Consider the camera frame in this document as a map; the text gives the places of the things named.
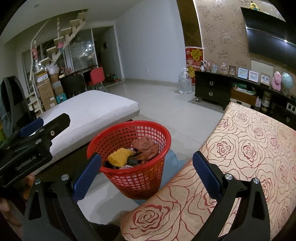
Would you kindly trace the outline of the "person left hand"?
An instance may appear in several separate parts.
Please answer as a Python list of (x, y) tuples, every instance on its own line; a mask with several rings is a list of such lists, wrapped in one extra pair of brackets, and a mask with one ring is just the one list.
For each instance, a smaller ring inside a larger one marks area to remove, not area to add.
[[(23, 192), (19, 194), (18, 197), (22, 197), (22, 200), (25, 204), (27, 204), (27, 200), (29, 199), (29, 195), (34, 182), (35, 182), (35, 176), (33, 173), (31, 173), (21, 181)], [(12, 202), (11, 200), (6, 200), (4, 198), (1, 198), (1, 213), (3, 214), (4, 218), (12, 228), (15, 228), (15, 229), (22, 228), (23, 218), (19, 218), (20, 215), (17, 212), (17, 207), (15, 206), (14, 202)]]

